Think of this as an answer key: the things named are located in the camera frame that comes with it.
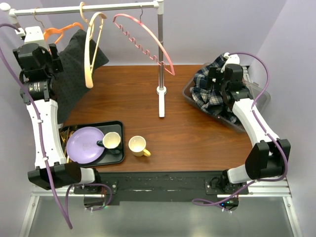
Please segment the navy beige plaid skirt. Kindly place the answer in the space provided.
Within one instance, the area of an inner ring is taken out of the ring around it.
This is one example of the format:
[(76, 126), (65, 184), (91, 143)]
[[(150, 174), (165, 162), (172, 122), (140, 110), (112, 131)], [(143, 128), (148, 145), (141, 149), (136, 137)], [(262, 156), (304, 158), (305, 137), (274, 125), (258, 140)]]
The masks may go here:
[(238, 124), (239, 119), (224, 105), (221, 94), (216, 92), (213, 87), (209, 90), (206, 88), (209, 69), (211, 67), (221, 68), (225, 62), (224, 54), (221, 54), (212, 63), (198, 70), (193, 77), (195, 85), (190, 88), (190, 93), (201, 111), (213, 116), (222, 116), (233, 124)]

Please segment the black dotted skirt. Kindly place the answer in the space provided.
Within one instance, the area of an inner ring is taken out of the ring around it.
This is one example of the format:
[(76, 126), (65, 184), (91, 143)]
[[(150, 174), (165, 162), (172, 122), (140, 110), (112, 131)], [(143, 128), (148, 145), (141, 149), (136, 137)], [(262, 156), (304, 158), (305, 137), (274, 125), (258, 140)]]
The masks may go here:
[(78, 101), (90, 90), (85, 85), (84, 45), (86, 32), (79, 29), (59, 53), (63, 72), (57, 73), (53, 91), (57, 96), (57, 122), (63, 124)]

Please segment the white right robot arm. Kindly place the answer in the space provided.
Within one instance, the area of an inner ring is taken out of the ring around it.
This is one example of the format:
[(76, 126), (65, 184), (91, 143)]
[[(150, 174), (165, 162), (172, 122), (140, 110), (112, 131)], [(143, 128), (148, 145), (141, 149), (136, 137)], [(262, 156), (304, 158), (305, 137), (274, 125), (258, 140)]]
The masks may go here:
[(211, 67), (207, 78), (207, 88), (220, 93), (224, 104), (239, 119), (252, 144), (243, 165), (224, 170), (219, 178), (210, 181), (212, 187), (226, 194), (231, 194), (247, 181), (266, 181), (272, 177), (280, 179), (288, 171), (291, 145), (269, 128), (242, 79), (243, 68), (238, 64), (227, 64), (221, 69)]

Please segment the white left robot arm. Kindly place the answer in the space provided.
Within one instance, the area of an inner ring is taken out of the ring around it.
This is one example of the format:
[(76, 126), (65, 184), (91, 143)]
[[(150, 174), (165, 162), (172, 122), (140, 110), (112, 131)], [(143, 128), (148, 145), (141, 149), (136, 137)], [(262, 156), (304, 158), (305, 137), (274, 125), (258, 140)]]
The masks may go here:
[(28, 172), (31, 183), (50, 190), (68, 185), (85, 184), (92, 194), (102, 189), (102, 181), (93, 168), (83, 168), (77, 162), (68, 163), (62, 150), (57, 123), (58, 103), (52, 83), (55, 75), (63, 71), (56, 45), (44, 48), (37, 43), (27, 43), (13, 50), (21, 67), (18, 82), (20, 95), (31, 118), (36, 158), (35, 169)]

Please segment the orange plastic hanger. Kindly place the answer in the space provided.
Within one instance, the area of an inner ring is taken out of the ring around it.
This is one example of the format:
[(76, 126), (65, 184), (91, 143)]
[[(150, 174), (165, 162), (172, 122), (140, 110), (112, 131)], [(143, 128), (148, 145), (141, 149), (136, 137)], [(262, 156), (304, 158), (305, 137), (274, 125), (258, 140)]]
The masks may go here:
[(83, 30), (83, 25), (79, 22), (74, 22), (70, 25), (67, 25), (63, 28), (57, 29), (57, 28), (48, 28), (44, 30), (43, 36), (44, 40), (47, 42), (49, 37), (52, 35), (59, 35), (59, 38), (55, 41), (55, 44), (57, 44), (64, 36), (64, 33), (72, 28), (79, 27), (81, 30)]

